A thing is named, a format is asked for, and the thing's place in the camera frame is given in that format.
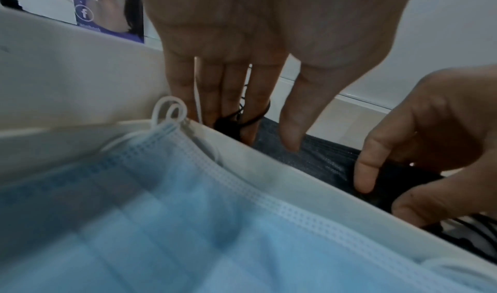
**disposable mask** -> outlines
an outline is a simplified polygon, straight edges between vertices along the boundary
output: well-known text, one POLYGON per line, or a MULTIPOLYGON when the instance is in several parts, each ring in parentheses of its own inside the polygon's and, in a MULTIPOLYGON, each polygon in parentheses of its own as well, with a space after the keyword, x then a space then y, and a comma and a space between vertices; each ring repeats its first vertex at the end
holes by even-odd
POLYGON ((497 291, 261 192, 208 158, 177 109, 181 121, 182 103, 150 132, 1 188, 0 292, 497 291))

